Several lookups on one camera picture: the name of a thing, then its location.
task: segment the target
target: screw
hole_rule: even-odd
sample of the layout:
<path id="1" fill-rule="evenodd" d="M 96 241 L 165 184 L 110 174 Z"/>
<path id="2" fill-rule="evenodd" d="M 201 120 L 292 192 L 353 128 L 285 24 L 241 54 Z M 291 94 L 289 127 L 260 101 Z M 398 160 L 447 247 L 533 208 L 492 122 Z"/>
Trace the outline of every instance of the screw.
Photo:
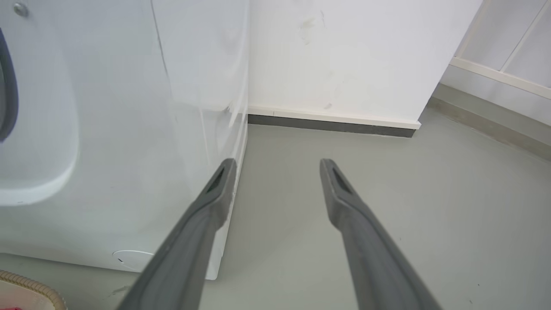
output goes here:
<path id="1" fill-rule="evenodd" d="M 19 2 L 13 5 L 13 11 L 21 17 L 29 16 L 29 9 L 27 9 L 27 6 Z"/>

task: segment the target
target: floor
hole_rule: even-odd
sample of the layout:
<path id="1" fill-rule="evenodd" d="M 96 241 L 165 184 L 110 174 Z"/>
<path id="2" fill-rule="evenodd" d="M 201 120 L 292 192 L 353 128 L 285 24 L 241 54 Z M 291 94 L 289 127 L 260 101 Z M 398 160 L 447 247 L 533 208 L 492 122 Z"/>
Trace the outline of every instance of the floor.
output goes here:
<path id="1" fill-rule="evenodd" d="M 318 172 L 332 158 L 443 309 L 548 309 L 551 164 L 427 110 L 414 137 L 250 125 L 219 278 L 201 309 L 356 309 Z M 114 309 L 136 274 L 0 255 L 72 309 Z"/>

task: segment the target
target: white washing machine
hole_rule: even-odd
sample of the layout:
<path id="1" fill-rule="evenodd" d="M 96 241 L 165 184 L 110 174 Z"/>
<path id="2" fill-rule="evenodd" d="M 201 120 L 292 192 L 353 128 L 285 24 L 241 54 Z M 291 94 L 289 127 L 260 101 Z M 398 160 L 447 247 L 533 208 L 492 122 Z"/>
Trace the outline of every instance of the white washing machine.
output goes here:
<path id="1" fill-rule="evenodd" d="M 248 0 L 2 1 L 0 29 L 0 252 L 141 271 L 224 158 L 239 178 Z"/>

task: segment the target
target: wall stain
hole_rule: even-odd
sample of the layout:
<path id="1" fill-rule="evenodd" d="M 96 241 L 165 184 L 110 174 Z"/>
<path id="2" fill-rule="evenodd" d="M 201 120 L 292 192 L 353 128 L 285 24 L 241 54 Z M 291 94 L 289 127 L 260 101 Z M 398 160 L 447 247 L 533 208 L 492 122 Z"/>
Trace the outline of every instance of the wall stain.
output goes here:
<path id="1" fill-rule="evenodd" d="M 114 295 L 116 295 L 116 294 L 118 294 L 118 293 L 120 293 L 120 292 L 128 291 L 131 287 L 132 287 L 132 285 L 124 285 L 124 286 L 121 287 L 121 288 L 117 288 L 116 290 L 113 290 L 113 291 L 111 292 L 111 295 L 109 295 L 108 298 L 111 297 L 111 296 L 114 296 Z"/>
<path id="2" fill-rule="evenodd" d="M 315 17 L 309 18 L 302 22 L 302 24 L 299 26 L 299 36 L 304 42 L 304 45 L 310 44 L 310 29 L 315 26 L 314 20 L 316 20 Z"/>
<path id="3" fill-rule="evenodd" d="M 323 27 L 327 29 L 327 26 L 325 26 L 325 14 L 323 13 L 322 10 L 320 10 L 320 13 L 321 13 L 321 22 L 323 23 Z"/>
<path id="4" fill-rule="evenodd" d="M 335 87 L 335 93 L 334 93 L 334 94 L 335 94 L 335 98 L 339 98 L 339 97 L 341 96 L 341 93 L 342 93 L 342 91 L 341 91 L 341 85 L 339 84 L 339 85 L 337 85 L 337 87 Z"/>

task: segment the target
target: baseboard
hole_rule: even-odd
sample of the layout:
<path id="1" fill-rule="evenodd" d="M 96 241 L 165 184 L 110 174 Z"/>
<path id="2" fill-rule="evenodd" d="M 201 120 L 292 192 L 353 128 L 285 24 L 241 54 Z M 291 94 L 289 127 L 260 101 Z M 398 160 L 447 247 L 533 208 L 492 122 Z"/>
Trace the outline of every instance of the baseboard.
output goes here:
<path id="1" fill-rule="evenodd" d="M 496 141 L 551 161 L 551 126 L 445 85 L 437 87 L 427 108 Z"/>
<path id="2" fill-rule="evenodd" d="M 258 106 L 249 107 L 249 124 L 355 132 L 407 138 L 411 138 L 416 129 L 421 126 L 418 121 L 323 114 Z"/>
<path id="3" fill-rule="evenodd" d="M 357 125 L 371 125 L 417 130 L 421 123 L 417 120 L 392 119 L 378 116 L 358 116 L 335 113 L 323 113 L 319 111 L 289 110 L 270 106 L 249 106 L 249 115 L 263 115 L 284 117 L 288 119 L 303 119 L 313 121 L 327 121 Z"/>

